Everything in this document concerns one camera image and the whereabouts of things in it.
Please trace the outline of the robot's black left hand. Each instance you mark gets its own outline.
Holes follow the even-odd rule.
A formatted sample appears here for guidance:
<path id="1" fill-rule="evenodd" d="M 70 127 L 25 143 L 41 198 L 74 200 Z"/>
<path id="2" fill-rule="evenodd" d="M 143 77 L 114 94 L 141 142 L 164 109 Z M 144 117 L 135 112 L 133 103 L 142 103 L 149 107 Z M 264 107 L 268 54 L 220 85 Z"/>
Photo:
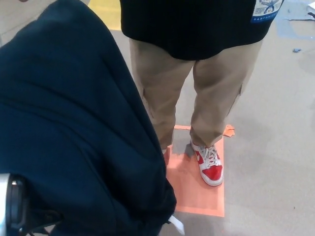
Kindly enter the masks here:
<path id="1" fill-rule="evenodd" d="M 10 174 L 6 187 L 5 226 L 6 236 L 20 236 L 24 232 L 27 207 L 26 188 L 23 179 Z"/>

